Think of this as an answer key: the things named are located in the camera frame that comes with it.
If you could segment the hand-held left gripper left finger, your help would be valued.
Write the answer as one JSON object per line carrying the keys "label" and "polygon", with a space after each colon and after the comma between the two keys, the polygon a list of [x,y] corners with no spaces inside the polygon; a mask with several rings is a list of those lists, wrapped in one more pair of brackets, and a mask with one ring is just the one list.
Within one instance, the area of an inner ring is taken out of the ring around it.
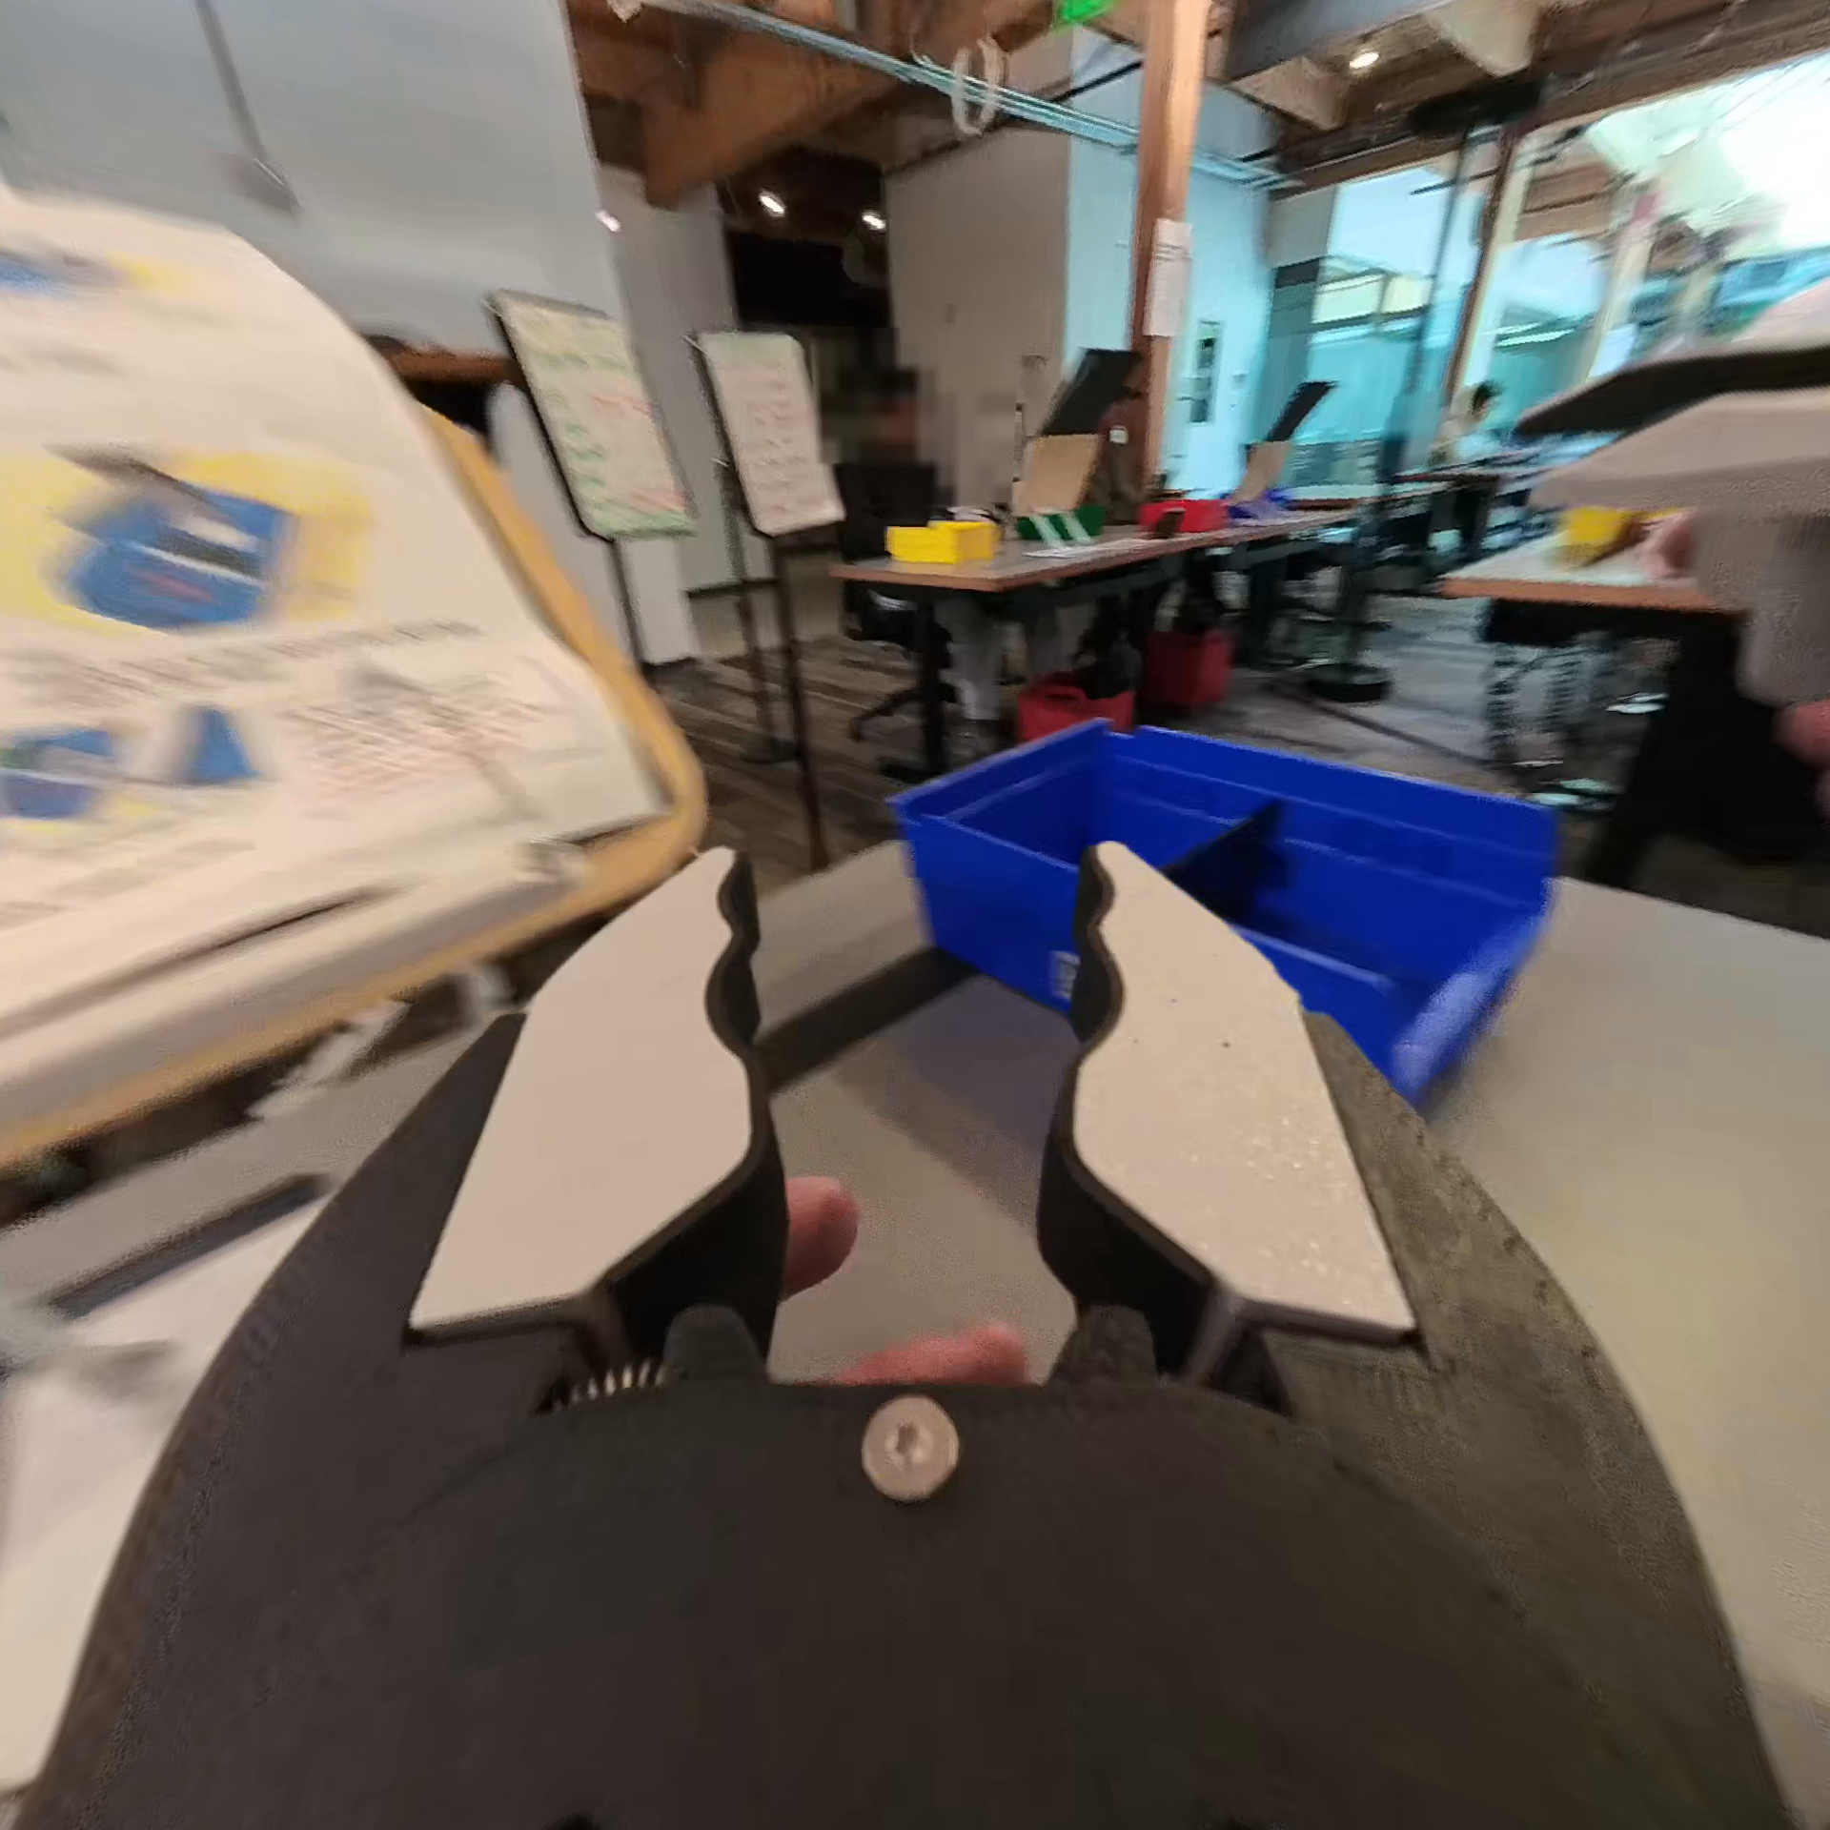
{"label": "hand-held left gripper left finger", "polygon": [[416,1343],[560,1334],[594,1375],[783,1297],[786,1174],[757,1061],[748,862],[715,848],[532,999],[406,1313]]}

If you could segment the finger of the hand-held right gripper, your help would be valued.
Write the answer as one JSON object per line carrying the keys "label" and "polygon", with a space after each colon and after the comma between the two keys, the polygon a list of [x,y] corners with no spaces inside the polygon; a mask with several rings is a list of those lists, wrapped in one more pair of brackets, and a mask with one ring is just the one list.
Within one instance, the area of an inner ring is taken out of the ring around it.
{"label": "finger of the hand-held right gripper", "polygon": [[1545,509],[1828,515],[1828,391],[1693,403],[1532,489]]}
{"label": "finger of the hand-held right gripper", "polygon": [[1523,439],[1621,435],[1729,395],[1828,384],[1828,294],[1796,292],[1724,338],[1675,335],[1646,357],[1536,403]]}

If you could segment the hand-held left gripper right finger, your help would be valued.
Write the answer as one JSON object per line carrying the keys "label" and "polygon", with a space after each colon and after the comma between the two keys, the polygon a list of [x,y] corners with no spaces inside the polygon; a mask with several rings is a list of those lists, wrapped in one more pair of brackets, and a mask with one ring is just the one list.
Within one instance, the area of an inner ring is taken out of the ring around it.
{"label": "hand-held left gripper right finger", "polygon": [[1082,857],[1074,1054],[1037,1245],[1078,1322],[1136,1322],[1167,1381],[1260,1331],[1408,1349],[1402,1288],[1309,1018],[1268,958],[1117,841]]}

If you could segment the blue plastic bin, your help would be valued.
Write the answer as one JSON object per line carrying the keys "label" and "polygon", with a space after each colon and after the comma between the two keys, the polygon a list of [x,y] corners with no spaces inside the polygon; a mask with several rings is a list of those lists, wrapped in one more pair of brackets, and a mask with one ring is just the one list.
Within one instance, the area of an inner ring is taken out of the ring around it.
{"label": "blue plastic bin", "polygon": [[1065,1012],[1087,850],[1111,841],[1253,941],[1411,1105],[1487,1030],[1552,903],[1526,803],[1164,728],[1084,723],[895,799],[932,941]]}

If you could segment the person's right hand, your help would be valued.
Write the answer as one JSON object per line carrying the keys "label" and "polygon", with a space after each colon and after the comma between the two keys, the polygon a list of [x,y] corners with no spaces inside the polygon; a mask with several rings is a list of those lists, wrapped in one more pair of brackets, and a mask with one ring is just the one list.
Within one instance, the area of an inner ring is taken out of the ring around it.
{"label": "person's right hand", "polygon": [[[1681,512],[1663,521],[1650,537],[1646,564],[1661,580],[1688,580],[1703,590],[1712,585],[1707,566],[1696,560],[1699,524]],[[1814,799],[1828,818],[1828,700],[1774,702],[1774,737],[1790,757],[1814,774]]]}

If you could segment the person's left hand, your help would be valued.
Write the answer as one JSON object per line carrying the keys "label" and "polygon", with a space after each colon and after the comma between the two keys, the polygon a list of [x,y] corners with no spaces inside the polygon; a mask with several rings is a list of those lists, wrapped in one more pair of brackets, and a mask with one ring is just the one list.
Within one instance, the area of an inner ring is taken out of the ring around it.
{"label": "person's left hand", "polygon": [[[781,1297],[801,1297],[828,1283],[852,1257],[859,1210],[852,1194],[828,1177],[788,1178],[783,1192],[788,1234]],[[1029,1369],[1023,1343],[1011,1325],[999,1321],[891,1345],[839,1375],[839,1383],[876,1387],[939,1383],[1016,1387],[1026,1381],[1029,1381]]]}

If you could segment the wooden column with notice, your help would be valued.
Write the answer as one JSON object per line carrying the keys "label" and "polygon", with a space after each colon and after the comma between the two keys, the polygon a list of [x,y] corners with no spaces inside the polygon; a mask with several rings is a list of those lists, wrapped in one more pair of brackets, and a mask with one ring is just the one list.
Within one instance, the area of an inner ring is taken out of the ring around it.
{"label": "wooden column with notice", "polygon": [[1152,265],[1156,227],[1181,221],[1193,171],[1204,92],[1207,40],[1221,5],[1141,5],[1141,75],[1134,123],[1134,198],[1131,232],[1129,334],[1155,378],[1164,338],[1152,335]]}

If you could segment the long workbench desk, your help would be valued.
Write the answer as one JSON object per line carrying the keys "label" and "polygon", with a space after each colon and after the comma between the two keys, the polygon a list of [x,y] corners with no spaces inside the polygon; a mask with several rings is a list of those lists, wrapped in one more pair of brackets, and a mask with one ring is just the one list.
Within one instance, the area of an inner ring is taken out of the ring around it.
{"label": "long workbench desk", "polygon": [[1038,611],[1075,602],[1133,604],[1149,588],[1187,581],[1192,572],[1285,563],[1300,547],[1351,533],[1354,524],[1354,509],[1293,509],[1204,533],[1114,531],[1069,544],[1014,543],[996,557],[960,564],[888,556],[833,564],[833,581],[871,588],[911,606],[913,615],[907,640],[916,661],[913,700],[920,714],[920,748],[915,761],[882,761],[878,772],[897,787],[920,787],[950,772],[939,608],[977,604],[998,622],[1029,622]]}

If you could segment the tan cardboard sheet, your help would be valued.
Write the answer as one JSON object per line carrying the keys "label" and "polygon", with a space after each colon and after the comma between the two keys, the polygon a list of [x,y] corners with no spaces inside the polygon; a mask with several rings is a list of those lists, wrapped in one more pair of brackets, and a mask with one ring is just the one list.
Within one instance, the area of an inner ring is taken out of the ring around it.
{"label": "tan cardboard sheet", "polygon": [[1099,463],[1099,431],[1044,434],[1022,448],[1013,486],[1013,515],[1020,518],[1075,512]]}

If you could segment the whiteboard with green writing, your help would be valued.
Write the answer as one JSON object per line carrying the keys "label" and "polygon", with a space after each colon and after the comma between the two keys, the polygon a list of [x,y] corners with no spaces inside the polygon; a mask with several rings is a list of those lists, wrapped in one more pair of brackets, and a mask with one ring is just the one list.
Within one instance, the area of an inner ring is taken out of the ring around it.
{"label": "whiteboard with green writing", "polygon": [[521,291],[490,294],[487,307],[584,537],[692,537],[694,503],[627,324]]}

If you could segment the whiteboard with red writing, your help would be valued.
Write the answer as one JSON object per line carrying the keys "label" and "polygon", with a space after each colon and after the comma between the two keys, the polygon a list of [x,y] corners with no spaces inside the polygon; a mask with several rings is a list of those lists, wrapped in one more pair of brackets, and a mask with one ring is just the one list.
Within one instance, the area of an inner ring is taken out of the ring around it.
{"label": "whiteboard with red writing", "polygon": [[786,332],[702,332],[694,352],[753,531],[780,541],[837,528],[842,508],[801,344]]}

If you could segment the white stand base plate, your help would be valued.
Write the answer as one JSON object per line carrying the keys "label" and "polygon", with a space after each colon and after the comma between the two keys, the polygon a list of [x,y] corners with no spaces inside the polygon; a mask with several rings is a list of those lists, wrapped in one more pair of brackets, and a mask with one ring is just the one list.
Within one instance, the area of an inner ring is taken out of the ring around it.
{"label": "white stand base plate", "polygon": [[603,915],[584,866],[490,857],[401,908],[167,965],[3,1036],[3,1178],[95,1149],[3,1225],[9,1809],[39,1773],[148,1477],[259,1283],[490,1020]]}

